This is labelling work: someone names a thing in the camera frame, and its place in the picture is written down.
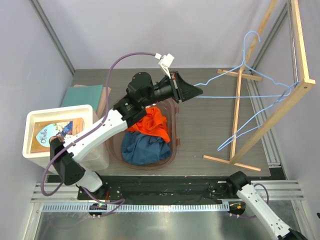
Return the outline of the blue t shirt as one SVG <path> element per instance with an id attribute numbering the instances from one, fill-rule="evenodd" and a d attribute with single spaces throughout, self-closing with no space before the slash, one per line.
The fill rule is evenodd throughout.
<path id="1" fill-rule="evenodd" d="M 121 155 L 128 164 L 144 166 L 166 160 L 172 151 L 160 136 L 128 131 L 121 144 Z"/>

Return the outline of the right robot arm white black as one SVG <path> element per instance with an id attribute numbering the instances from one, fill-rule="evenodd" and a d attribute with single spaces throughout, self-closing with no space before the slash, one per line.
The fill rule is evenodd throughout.
<path id="1" fill-rule="evenodd" d="M 305 240 L 306 237 L 286 224 L 257 193 L 254 185 L 242 171 L 226 179 L 226 193 L 239 197 L 264 225 L 272 240 Z"/>

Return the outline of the orange t shirt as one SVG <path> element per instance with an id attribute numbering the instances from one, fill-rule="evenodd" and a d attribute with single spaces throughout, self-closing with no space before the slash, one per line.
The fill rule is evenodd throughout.
<path id="1" fill-rule="evenodd" d="M 144 135 L 161 137 L 166 143 L 170 142 L 167 118 L 156 107 L 147 107 L 146 115 L 127 129 L 128 132 L 140 132 Z"/>

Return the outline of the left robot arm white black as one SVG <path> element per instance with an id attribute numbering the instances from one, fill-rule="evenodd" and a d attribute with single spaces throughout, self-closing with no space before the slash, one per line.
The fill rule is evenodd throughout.
<path id="1" fill-rule="evenodd" d="M 128 84 L 126 95 L 106 116 L 72 139 L 58 136 L 51 138 L 50 162 L 64 185 L 76 184 L 89 191 L 93 198 L 100 200 L 106 195 L 106 184 L 95 171 L 80 164 L 88 153 L 140 121 L 147 114 L 148 106 L 167 99 L 181 103 L 201 94 L 201 88 L 184 81 L 177 71 L 170 72 L 157 83 L 152 82 L 149 73 L 138 72 Z"/>

